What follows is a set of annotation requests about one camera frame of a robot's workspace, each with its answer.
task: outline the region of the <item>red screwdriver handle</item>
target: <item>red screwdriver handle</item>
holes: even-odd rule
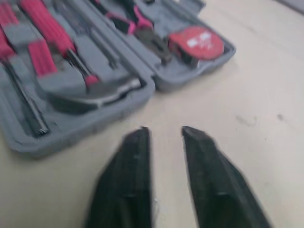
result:
[[[18,24],[16,15],[7,2],[0,3],[0,27],[8,24]],[[9,46],[5,34],[0,28],[0,60],[5,60],[15,55],[14,50]]]
[[[49,44],[55,44],[63,57],[66,56],[68,50],[76,51],[71,37],[40,0],[21,0],[20,6],[34,22],[46,41]]]

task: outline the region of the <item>hammer head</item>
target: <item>hammer head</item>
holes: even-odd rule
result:
[[[55,109],[61,112],[83,114],[118,101],[128,92],[140,87],[141,82],[138,77],[128,76],[110,83],[98,81],[91,84],[85,94],[49,93],[48,100]]]

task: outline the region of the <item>pliers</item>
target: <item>pliers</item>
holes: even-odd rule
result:
[[[134,35],[149,50],[167,64],[172,55],[167,43],[154,32],[154,23],[144,16],[133,0],[117,0],[131,19],[123,18],[109,12],[99,0],[89,0],[104,16],[109,18],[115,27],[124,34]]]

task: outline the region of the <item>tool kit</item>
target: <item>tool kit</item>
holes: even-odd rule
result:
[[[199,0],[0,0],[0,125],[41,157],[226,63]]]

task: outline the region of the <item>pink handle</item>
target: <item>pink handle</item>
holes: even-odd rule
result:
[[[18,24],[16,15],[7,2],[0,4],[0,26],[3,28],[7,24]],[[5,34],[0,28],[0,60],[5,60],[15,55],[14,50],[8,45]]]
[[[135,15],[137,16],[137,23],[136,23],[136,26],[138,29],[153,29],[154,25],[151,21],[149,21],[147,18],[145,18],[142,13],[139,11],[139,8],[138,6],[134,6],[134,13]]]
[[[20,6],[33,20],[46,41],[55,44],[63,57],[69,49],[76,52],[71,37],[40,0],[21,0]]]
[[[28,48],[38,77],[41,78],[44,75],[57,72],[56,65],[45,40],[32,42]]]

